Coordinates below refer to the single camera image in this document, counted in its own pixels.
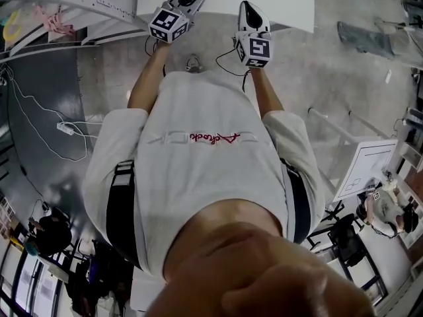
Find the black cable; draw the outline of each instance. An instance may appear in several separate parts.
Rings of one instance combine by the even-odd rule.
[[[22,165],[22,162],[20,160],[18,151],[16,149],[15,139],[13,137],[12,127],[11,127],[11,120],[10,120],[10,116],[9,116],[9,94],[10,94],[10,84],[11,83],[13,83],[13,82],[9,80],[9,83],[7,84],[7,93],[6,93],[6,117],[7,117],[7,125],[9,126],[9,132],[11,134],[11,141],[12,141],[12,144],[13,144],[13,149],[15,150],[16,157],[18,159],[20,171],[24,174],[26,180],[31,184],[31,186],[38,193],[38,195],[41,196],[41,200],[44,201],[44,196],[41,194],[41,192],[37,189],[37,187],[29,179],[28,174],[26,173],[26,170],[25,170],[24,166]]]
[[[236,77],[243,77],[243,76],[245,75],[245,73],[244,73],[244,74],[242,74],[242,75],[232,73],[231,71],[228,71],[226,68],[223,68],[223,67],[220,65],[220,63],[217,61],[217,59],[220,59],[222,56],[225,56],[225,55],[227,55],[227,54],[229,54],[229,53],[232,53],[234,50],[235,50],[235,48],[234,48],[233,50],[230,50],[230,51],[229,51],[229,52],[227,52],[227,53],[222,54],[221,56],[218,56],[218,57],[216,58],[216,63],[217,63],[217,65],[218,65],[219,67],[221,67],[224,71],[228,72],[229,74],[232,74],[232,75],[234,75],[234,76],[236,76]]]
[[[31,212],[31,216],[30,216],[30,217],[32,217],[32,215],[34,214],[35,206],[37,205],[37,203],[38,203],[38,202],[41,202],[41,204],[42,204],[42,200],[41,200],[41,199],[37,199],[37,200],[35,201],[35,203],[34,203],[34,207],[32,207],[32,212]]]
[[[218,65],[219,67],[221,67],[224,71],[228,72],[229,74],[232,74],[232,75],[234,75],[234,76],[236,76],[236,77],[243,77],[243,92],[245,92],[245,81],[246,81],[246,79],[247,79],[248,74],[249,74],[249,73],[251,73],[251,71],[250,71],[250,70],[248,70],[248,71],[246,71],[246,72],[245,72],[244,74],[242,74],[242,75],[235,74],[235,73],[232,73],[231,71],[228,71],[226,68],[223,68],[223,67],[219,64],[219,62],[217,61],[217,59],[219,59],[219,58],[221,58],[222,56],[225,56],[225,55],[227,55],[227,54],[229,54],[229,53],[232,53],[234,50],[235,50],[235,48],[234,48],[233,50],[230,50],[230,51],[229,51],[229,52],[227,52],[227,53],[222,54],[221,56],[218,56],[218,57],[216,58],[216,63],[217,63],[217,65]]]
[[[145,53],[149,56],[149,57],[151,57],[151,54],[149,53],[149,52],[147,52],[147,43],[148,43],[148,40],[150,39],[150,35],[148,35],[148,37],[147,37],[147,39],[146,39],[146,41],[145,41],[145,44],[144,44],[144,50],[145,50]]]
[[[395,121],[395,123],[394,123],[394,132],[395,132],[395,134],[391,135],[391,139],[392,139],[392,138],[394,138],[394,137],[398,137],[398,130],[396,130],[396,129],[395,129],[395,126],[397,125],[397,122],[398,122],[399,120],[403,120],[403,119],[402,119],[402,118],[400,118],[400,119],[397,119],[397,120]]]
[[[247,79],[247,76],[248,76],[248,74],[250,74],[251,73],[251,71],[250,70],[248,70],[247,72],[245,72],[245,74],[244,74],[244,79],[243,79],[243,92],[245,93],[245,81],[246,81],[246,79]]]

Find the cable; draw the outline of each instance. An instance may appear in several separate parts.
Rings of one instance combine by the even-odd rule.
[[[34,207],[32,207],[32,212],[31,212],[30,217],[32,217],[32,216],[33,216],[33,214],[34,214],[34,210],[35,210],[35,206],[37,205],[37,203],[38,203],[38,202],[41,202],[41,204],[42,204],[42,200],[41,200],[41,199],[37,199],[37,200],[35,201],[35,203],[34,203]]]
[[[223,57],[223,56],[225,56],[225,55],[227,55],[227,54],[229,54],[229,53],[232,53],[234,50],[235,50],[235,48],[234,48],[233,50],[230,50],[230,51],[229,51],[229,52],[227,52],[227,53],[222,54],[221,56],[218,56],[218,57],[216,58],[216,63],[217,63],[217,65],[218,65],[219,67],[221,67],[224,71],[228,72],[229,74],[232,74],[232,75],[234,75],[234,76],[236,76],[236,77],[243,77],[243,92],[245,93],[245,81],[246,81],[246,79],[247,79],[248,74],[250,74],[250,73],[251,73],[250,69],[249,69],[248,71],[246,71],[244,74],[239,75],[239,74],[232,73],[231,71],[228,71],[226,68],[223,68],[223,67],[220,65],[220,63],[217,61],[217,59],[220,59],[221,57]]]
[[[28,120],[28,123],[31,125],[31,127],[33,128],[33,130],[37,133],[37,135],[39,136],[39,138],[41,138],[41,140],[44,142],[44,144],[46,145],[46,147],[48,148],[48,150],[50,150],[53,154],[55,154],[57,157],[59,157],[59,158],[61,158],[61,159],[63,159],[63,160],[70,160],[70,161],[73,161],[73,162],[78,162],[78,161],[80,161],[80,160],[83,160],[83,159],[85,159],[85,157],[87,157],[87,155],[88,155],[88,150],[87,150],[87,139],[86,138],[84,138],[84,144],[85,144],[85,154],[84,154],[84,156],[83,157],[81,157],[81,158],[78,158],[78,159],[74,159],[74,158],[69,158],[69,157],[65,157],[65,156],[62,156],[62,155],[60,155],[57,151],[55,151],[55,150],[53,150],[49,145],[48,145],[48,143],[47,143],[47,141],[41,136],[41,134],[40,134],[40,132],[36,129],[36,127],[35,127],[35,125],[33,125],[32,124],[32,122],[31,122],[31,120],[30,120],[30,118],[28,117],[28,115],[26,114],[26,112],[24,111],[24,108],[22,107],[22,104],[20,103],[20,101],[19,101],[19,98],[18,98],[18,96],[17,96],[17,94],[16,94],[16,89],[15,89],[15,84],[18,86],[18,84],[17,84],[17,82],[12,78],[12,77],[10,77],[9,76],[9,78],[10,78],[10,80],[11,80],[11,83],[12,83],[12,87],[13,87],[13,93],[15,94],[15,98],[16,98],[16,101],[18,102],[18,105],[19,105],[19,108],[20,108],[20,110],[22,111],[22,113],[25,115],[25,117],[26,117],[26,119]],[[23,95],[23,93],[20,91],[20,88],[19,88],[19,86],[18,86],[18,90],[19,90],[19,92],[20,92],[20,94],[22,95],[22,97],[25,97],[24,95]],[[63,120],[63,118],[58,114],[58,113],[56,113],[58,116],[59,116],[59,118],[61,119],[61,121],[62,122],[64,122],[64,120]]]
[[[102,122],[85,122],[85,121],[72,121],[72,122],[62,122],[64,124],[75,124],[75,123],[84,123],[84,124],[97,124],[102,125]]]
[[[236,76],[236,77],[243,77],[243,76],[245,75],[245,73],[244,73],[244,74],[242,74],[242,75],[232,73],[231,71],[228,71],[226,68],[223,68],[223,67],[220,65],[220,63],[217,61],[217,59],[220,59],[222,56],[225,56],[225,55],[227,55],[227,54],[229,54],[229,53],[232,53],[234,50],[235,50],[235,48],[234,48],[233,50],[230,50],[230,51],[229,51],[229,52],[227,52],[227,53],[222,54],[221,56],[218,56],[218,57],[216,58],[216,63],[217,63],[217,65],[218,65],[219,67],[221,67],[224,71],[228,72],[229,74],[232,74],[232,75],[234,75],[234,76]]]
[[[394,137],[398,137],[398,130],[397,130],[397,129],[395,129],[395,126],[397,125],[397,122],[398,122],[398,121],[400,121],[400,120],[403,120],[403,119],[402,119],[402,118],[399,118],[399,119],[397,119],[397,120],[395,121],[395,123],[394,123],[394,127],[393,127],[393,128],[394,128],[394,132],[395,132],[395,134],[392,134],[392,135],[391,135],[391,139],[392,139],[392,138],[394,138]]]
[[[11,121],[10,121],[10,116],[9,116],[9,85],[7,85],[7,93],[6,93],[6,117],[7,117],[7,125],[9,126],[9,133],[11,134],[11,141],[12,141],[12,144],[13,144],[13,149],[15,150],[15,153],[16,153],[16,157],[17,157],[17,160],[18,160],[18,163],[19,163],[20,171],[24,174],[26,180],[34,188],[34,190],[38,193],[38,195],[41,196],[42,201],[44,201],[44,196],[42,195],[40,190],[38,190],[38,188],[32,183],[32,181],[28,177],[28,174],[26,173],[26,170],[25,170],[24,166],[22,165],[22,161],[20,160],[18,150],[16,149],[15,139],[13,137]]]
[[[56,156],[58,156],[59,158],[61,158],[61,159],[63,159],[63,160],[70,160],[70,161],[73,161],[73,162],[78,162],[78,161],[80,161],[80,160],[83,160],[85,157],[87,157],[87,155],[88,155],[88,148],[87,148],[87,137],[92,137],[92,135],[85,135],[76,125],[74,125],[72,122],[66,122],[66,121],[64,121],[64,119],[63,119],[63,117],[59,114],[59,112],[57,112],[57,111],[55,111],[55,110],[52,110],[52,109],[49,109],[49,108],[45,108],[45,107],[43,107],[36,99],[35,99],[35,97],[33,97],[32,95],[24,95],[23,93],[22,93],[22,91],[21,91],[21,89],[20,89],[20,87],[19,87],[19,84],[16,82],[16,80],[14,79],[14,73],[13,73],[13,70],[8,66],[8,65],[2,65],[2,66],[0,66],[0,69],[1,69],[1,72],[0,72],[0,74],[2,73],[2,72],[4,72],[4,70],[6,70],[6,72],[7,72],[7,74],[8,74],[8,76],[9,76],[9,80],[10,80],[10,82],[11,82],[11,84],[12,84],[12,87],[13,87],[13,93],[14,93],[14,95],[15,95],[15,98],[16,98],[16,100],[17,100],[17,102],[18,102],[18,105],[19,105],[19,108],[20,108],[20,110],[22,111],[22,113],[25,115],[25,117],[26,117],[26,119],[28,120],[28,122],[29,122],[29,124],[31,125],[31,127],[34,129],[34,131],[37,133],[37,135],[39,136],[39,138],[41,138],[41,140],[44,142],[44,144],[47,146],[47,148],[51,151],[51,152],[53,152]],[[78,158],[78,159],[74,159],[74,158],[69,158],[69,157],[64,157],[64,156],[62,156],[62,155],[60,155],[58,152],[56,152],[55,150],[53,150],[49,145],[48,145],[48,143],[47,143],[47,141],[41,136],[41,134],[40,134],[40,132],[36,129],[36,127],[32,124],[32,122],[31,122],[31,120],[30,120],[30,118],[28,117],[28,115],[26,114],[26,112],[24,111],[24,109],[23,109],[23,107],[22,107],[22,104],[20,103],[20,101],[19,101],[19,98],[18,98],[18,96],[17,96],[17,94],[16,94],[16,88],[15,88],[15,85],[16,85],[16,87],[18,88],[18,91],[19,91],[19,93],[20,93],[20,95],[23,97],[23,98],[31,98],[31,99],[33,99],[33,101],[35,101],[35,103],[37,104],[37,106],[39,106],[41,109],[43,109],[43,110],[45,110],[45,111],[47,111],[47,112],[53,112],[53,113],[55,113],[58,117],[59,117],[59,119],[61,120],[61,122],[60,123],[67,123],[67,124],[70,124],[70,125],[74,125],[75,126],[75,128],[77,129],[77,131],[79,132],[79,133],[77,133],[77,132],[75,132],[75,134],[77,134],[78,136],[81,136],[81,137],[84,137],[84,145],[85,145],[85,154],[84,154],[84,156],[83,157],[81,157],[81,158]],[[85,123],[85,124],[95,124],[95,125],[98,125],[98,124],[100,124],[100,123],[90,123],[90,122],[84,122],[84,121],[78,121],[78,122],[81,122],[81,123]]]
[[[243,92],[245,93],[245,81],[247,79],[247,75],[250,74],[251,71],[248,70],[245,74],[244,74],[244,79],[243,79]]]
[[[151,57],[151,54],[149,52],[147,52],[147,43],[148,43],[148,40],[150,39],[150,37],[151,36],[148,35],[147,39],[145,40],[145,44],[144,44],[144,51],[149,57]]]

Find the person sitting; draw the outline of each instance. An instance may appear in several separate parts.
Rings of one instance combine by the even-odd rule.
[[[42,217],[40,222],[29,218],[36,229],[36,235],[30,236],[25,249],[31,256],[48,257],[61,252],[71,244],[72,233],[63,215]]]
[[[407,203],[398,187],[392,192],[394,196],[385,187],[368,191],[356,211],[365,224],[388,237],[404,231],[410,233],[418,224],[412,204]]]

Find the black strap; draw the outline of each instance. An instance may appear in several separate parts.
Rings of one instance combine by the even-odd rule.
[[[286,166],[291,180],[293,201],[295,206],[295,234],[294,243],[301,244],[308,236],[311,225],[310,203],[305,190],[304,181],[299,172],[283,158],[281,162]]]
[[[139,266],[134,230],[134,161],[119,163],[108,194],[106,233],[113,247],[136,267]]]

